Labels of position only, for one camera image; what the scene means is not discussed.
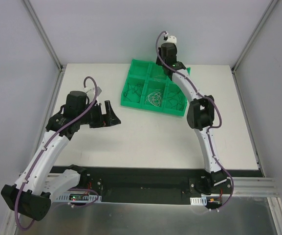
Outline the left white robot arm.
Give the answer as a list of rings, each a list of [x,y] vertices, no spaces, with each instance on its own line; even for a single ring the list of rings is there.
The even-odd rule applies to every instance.
[[[40,221],[51,203],[65,191],[88,188],[87,170],[74,164],[53,181],[47,183],[46,179],[57,157],[82,125],[104,128],[121,124],[110,101],[105,101],[106,113],[102,113],[97,100],[100,93],[97,88],[67,95],[66,103],[49,119],[42,143],[27,168],[13,185],[3,186],[1,195],[9,209]]]

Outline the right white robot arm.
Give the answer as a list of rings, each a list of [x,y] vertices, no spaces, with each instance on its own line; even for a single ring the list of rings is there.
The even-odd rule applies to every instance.
[[[180,88],[189,101],[187,112],[188,125],[194,129],[204,157],[205,175],[195,183],[195,190],[210,195],[222,187],[221,180],[215,173],[221,171],[215,162],[217,150],[213,143],[211,130],[215,118],[214,99],[200,93],[190,80],[186,67],[177,61],[177,48],[174,43],[165,42],[157,48],[157,64],[161,65],[164,73]]]

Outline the green compartment tray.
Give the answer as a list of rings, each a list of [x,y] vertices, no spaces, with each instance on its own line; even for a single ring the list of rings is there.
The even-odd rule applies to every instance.
[[[161,66],[133,59],[121,93],[121,105],[182,117],[187,99]]]

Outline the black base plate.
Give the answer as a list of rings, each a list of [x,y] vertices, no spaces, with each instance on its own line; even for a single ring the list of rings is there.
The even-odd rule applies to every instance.
[[[92,189],[102,202],[188,205],[204,184],[202,169],[87,168]]]

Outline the left aluminium post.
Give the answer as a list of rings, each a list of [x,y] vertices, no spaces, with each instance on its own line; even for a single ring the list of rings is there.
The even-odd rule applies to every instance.
[[[62,71],[63,65],[62,65],[60,59],[58,58],[57,53],[55,52],[55,49],[54,49],[46,31],[44,30],[44,27],[43,27],[35,9],[34,9],[32,3],[31,3],[31,1],[22,0],[22,3],[24,5],[33,25],[35,26],[36,31],[38,32],[40,39],[42,40],[46,50],[48,51],[51,59],[53,60],[54,64],[56,65],[57,69],[59,71]]]

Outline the aluminium post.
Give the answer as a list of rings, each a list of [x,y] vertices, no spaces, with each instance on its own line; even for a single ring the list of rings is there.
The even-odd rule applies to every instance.
[[[60,59],[58,58],[57,53],[55,52],[55,49],[54,49],[46,31],[44,30],[44,27],[43,27],[35,9],[34,9],[32,3],[31,3],[31,1],[22,0],[22,3],[24,5],[33,25],[35,26],[36,31],[38,32],[40,39],[42,40],[46,50],[48,51],[51,59],[53,60],[54,64],[56,65],[57,69],[59,71],[62,71],[63,65],[62,65]]]
[[[270,18],[271,14],[274,12],[274,10],[277,7],[279,2],[280,2],[280,0],[271,0],[269,2],[267,8],[265,9],[265,11],[263,12],[262,16],[260,17],[257,25],[255,26],[253,32],[251,33],[250,37],[246,41],[246,44],[243,47],[243,49],[242,49],[240,55],[238,56],[236,62],[231,67],[232,74],[235,74],[235,72],[237,71],[237,69],[241,65],[241,63],[244,60],[244,58],[245,58],[246,54],[248,53],[249,49],[253,45],[254,41],[258,37],[259,33],[261,32],[261,30],[263,29],[264,25],[266,24],[266,22]]]

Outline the right aluminium post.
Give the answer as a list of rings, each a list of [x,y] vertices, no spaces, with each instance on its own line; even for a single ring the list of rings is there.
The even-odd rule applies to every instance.
[[[274,12],[274,10],[277,7],[279,2],[280,2],[280,0],[271,0],[269,2],[267,8],[265,9],[265,11],[263,12],[262,16],[260,17],[257,25],[255,26],[253,32],[251,33],[250,37],[246,41],[246,44],[243,47],[243,49],[242,49],[240,55],[238,56],[236,62],[231,67],[232,74],[235,74],[235,72],[237,71],[237,69],[241,65],[241,63],[244,60],[244,58],[245,58],[246,54],[248,53],[249,49],[253,45],[254,41],[258,37],[259,33],[261,32],[261,30],[263,29],[264,25],[266,24],[266,22],[270,18],[271,14]]]

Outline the aluminium frame rail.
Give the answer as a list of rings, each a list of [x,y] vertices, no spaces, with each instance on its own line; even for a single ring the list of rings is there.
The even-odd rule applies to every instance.
[[[237,197],[279,197],[278,187],[273,178],[234,177],[233,196]]]

